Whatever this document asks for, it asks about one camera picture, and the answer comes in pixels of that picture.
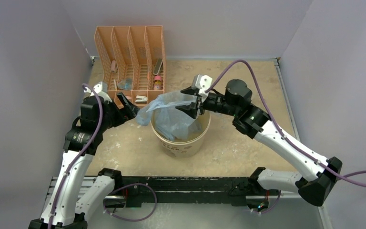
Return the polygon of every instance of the white paper bucket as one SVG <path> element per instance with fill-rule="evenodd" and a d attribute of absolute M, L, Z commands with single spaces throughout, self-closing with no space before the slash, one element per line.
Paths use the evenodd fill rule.
<path fill-rule="evenodd" d="M 151 128 L 161 141 L 162 147 L 166 149 L 166 153 L 172 157 L 190 157 L 196 154 L 203 144 L 205 133 L 207 133 L 211 123 L 210 112 L 205 111 L 203 115 L 200 115 L 197 118 L 203 129 L 202 132 L 190 134 L 189 138 L 185 141 L 169 141 L 155 130 L 153 126 L 153 119 L 154 117 L 152 116 Z"/>

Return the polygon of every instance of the small bottle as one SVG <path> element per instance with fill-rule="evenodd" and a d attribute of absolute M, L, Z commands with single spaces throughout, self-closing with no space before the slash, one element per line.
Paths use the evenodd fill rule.
<path fill-rule="evenodd" d="M 154 90 L 162 90 L 162 77 L 160 75 L 155 76 L 153 82 Z"/>

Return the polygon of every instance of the table surface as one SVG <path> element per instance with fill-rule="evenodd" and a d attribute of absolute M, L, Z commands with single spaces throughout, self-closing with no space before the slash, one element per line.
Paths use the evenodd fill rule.
<path fill-rule="evenodd" d="M 231 61 L 167 61 L 166 91 L 191 85 L 198 74 L 216 79 Z M 249 62 L 271 112 L 280 126 L 294 135 L 280 80 L 273 62 Z M 247 67 L 233 66 L 215 87 L 225 92 L 231 79 L 245 81 L 252 90 L 252 102 L 263 108 Z M 89 84 L 103 80 L 100 60 L 94 64 Z M 215 176 L 247 177 L 257 167 L 273 170 L 295 169 L 270 148 L 239 133 L 232 117 L 212 114 L 211 125 L 199 152 L 190 158 L 173 158 L 161 147 L 150 126 L 135 120 L 107 130 L 86 175 L 97 175 L 104 167 L 117 169 L 125 176 Z"/>
<path fill-rule="evenodd" d="M 153 204 L 119 209 L 117 215 L 139 219 Z M 98 208 L 89 228 L 100 229 L 324 229 L 318 208 L 301 198 L 282 198 L 276 208 L 264 215 L 249 213 L 247 207 L 229 204 L 158 204 L 148 219 L 131 223 L 103 214 Z"/>

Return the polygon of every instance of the small object in organizer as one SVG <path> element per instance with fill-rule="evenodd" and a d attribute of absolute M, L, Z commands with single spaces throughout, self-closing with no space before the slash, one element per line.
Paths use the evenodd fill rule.
<path fill-rule="evenodd" d="M 127 78 L 127 79 L 121 80 L 117 84 L 117 87 L 120 88 L 121 90 L 131 90 L 132 89 L 132 79 Z"/>
<path fill-rule="evenodd" d="M 162 90 L 162 77 L 160 75 L 155 76 L 153 82 L 153 89 L 154 90 Z"/>
<path fill-rule="evenodd" d="M 162 65 L 163 65 L 163 60 L 161 58 L 159 58 L 156 61 L 156 64 L 155 64 L 155 67 L 153 68 L 153 72 L 152 73 L 154 75 L 159 75 L 161 73 Z"/>
<path fill-rule="evenodd" d="M 110 72 L 116 73 L 116 61 L 112 61 L 112 65 L 110 67 Z"/>
<path fill-rule="evenodd" d="M 146 96 L 137 95 L 135 97 L 135 103 L 136 104 L 146 104 L 148 101 L 148 98 Z"/>

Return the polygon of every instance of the white wall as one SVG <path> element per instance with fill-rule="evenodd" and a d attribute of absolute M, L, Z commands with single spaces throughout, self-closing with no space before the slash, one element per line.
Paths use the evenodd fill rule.
<path fill-rule="evenodd" d="M 366 169 L 366 1 L 314 0 L 281 70 L 301 140 Z M 366 188 L 339 181 L 326 204 L 335 229 L 366 228 Z"/>
<path fill-rule="evenodd" d="M 98 25 L 163 25 L 168 58 L 275 58 L 312 0 L 62 0 L 91 55 Z"/>
<path fill-rule="evenodd" d="M 40 216 L 90 68 L 60 0 L 0 0 L 0 229 Z"/>

